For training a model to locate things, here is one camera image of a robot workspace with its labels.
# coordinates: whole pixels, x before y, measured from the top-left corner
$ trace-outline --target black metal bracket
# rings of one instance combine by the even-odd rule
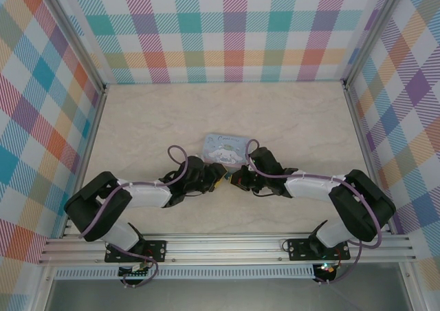
[[[107,245],[105,248],[104,261],[106,263],[135,263],[145,262],[144,259],[138,257],[127,256],[116,250],[113,246]],[[142,255],[153,258],[157,263],[163,263],[166,256],[165,240],[146,240],[143,242]]]
[[[287,249],[291,261],[342,261],[350,259],[350,250],[346,242],[341,242],[333,248],[326,248],[324,255],[318,257],[309,247],[309,239],[288,239]]]

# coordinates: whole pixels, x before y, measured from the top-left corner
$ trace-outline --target marble floor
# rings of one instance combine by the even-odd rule
[[[256,138],[284,167],[308,173],[366,171],[339,82],[112,85],[85,182],[106,170],[163,177],[177,168],[169,145],[201,153],[208,133]],[[175,207],[123,214],[142,233],[310,232],[335,216],[330,203],[258,198],[225,180]]]

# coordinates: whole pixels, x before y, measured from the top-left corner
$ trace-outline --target beige marble surface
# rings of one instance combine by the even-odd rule
[[[254,137],[284,167],[308,173],[366,170],[338,82],[112,85],[85,181],[106,170],[163,177],[177,168],[167,147],[201,153],[207,133]],[[331,204],[258,198],[226,181],[172,208],[123,214],[142,233],[310,232],[335,216]]]

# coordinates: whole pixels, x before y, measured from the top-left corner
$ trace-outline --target purple cable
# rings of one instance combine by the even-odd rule
[[[137,257],[137,258],[142,258],[145,259],[146,261],[150,261],[151,263],[153,263],[154,265],[156,265],[156,269],[154,270],[154,273],[151,277],[146,278],[144,280],[142,280],[141,282],[139,282],[137,285],[129,285],[126,281],[125,278],[128,276],[128,274],[124,275],[122,277],[122,282],[124,283],[125,287],[130,287],[130,288],[137,288],[143,285],[146,285],[148,282],[150,282],[151,280],[153,280],[153,278],[158,274],[159,272],[159,264],[151,257],[148,256],[143,256],[143,255],[138,255],[138,254],[133,254],[130,253],[129,251],[125,251],[124,249],[119,248],[118,246],[114,246],[113,244],[111,245],[112,247],[114,247],[116,250],[118,250],[120,253],[123,253],[125,255],[128,256],[132,256],[132,257]]]
[[[367,246],[362,244],[365,248],[369,248],[369,249],[375,249],[378,246],[380,246],[380,244],[382,243],[382,231],[380,229],[380,224],[376,218],[376,215],[374,214],[373,210],[371,209],[371,207],[369,206],[368,203],[366,203],[364,196],[359,193],[353,186],[351,186],[348,182],[345,182],[344,180],[341,180],[339,178],[336,177],[328,177],[326,175],[311,175],[308,173],[305,174],[293,174],[293,175],[268,175],[260,170],[258,170],[255,166],[255,164],[253,163],[253,161],[250,160],[250,156],[249,156],[249,146],[252,142],[255,142],[257,145],[257,148],[260,147],[260,143],[258,142],[258,140],[256,139],[251,139],[247,142],[246,144],[246,150],[245,150],[245,155],[246,155],[246,160],[249,163],[249,165],[254,169],[255,172],[257,172],[259,175],[262,175],[263,177],[267,177],[267,178],[315,178],[315,179],[319,179],[319,180],[333,180],[334,182],[339,182],[340,184],[344,185],[345,187],[347,187],[354,195],[356,195],[359,200],[361,201],[361,203],[363,204],[363,206],[365,207],[365,209],[367,210],[367,212],[369,213],[369,215],[371,216],[371,219],[373,220],[374,226],[376,228],[376,232],[377,232],[377,242],[375,244],[373,244],[372,246]]]
[[[174,184],[176,181],[178,181],[179,179],[181,179],[185,173],[186,170],[188,169],[188,155],[186,154],[185,150],[183,148],[181,148],[180,146],[177,146],[176,144],[171,145],[168,148],[168,154],[171,156],[170,153],[170,149],[172,148],[177,148],[179,149],[184,157],[185,157],[185,166],[184,166],[184,170],[182,171],[182,173],[180,173],[179,177],[171,180],[170,182],[166,182],[166,183],[154,183],[154,182],[126,182],[125,184],[121,184],[118,187],[116,187],[114,190],[112,190],[112,192],[109,194],[109,196],[107,197],[107,199],[105,199],[105,202],[102,204],[102,206],[99,208],[98,213],[96,213],[96,216],[94,217],[94,219],[91,221],[91,223],[88,225],[88,227],[80,234],[79,238],[82,239],[88,232],[90,232],[92,230],[92,228],[96,225],[96,223],[98,222],[98,220],[101,218],[102,213],[104,212],[104,210],[106,209],[106,207],[109,205],[111,198],[121,189],[128,187],[128,186],[132,186],[132,185],[147,185],[147,186],[156,186],[156,187],[164,187],[164,186],[169,186]]]

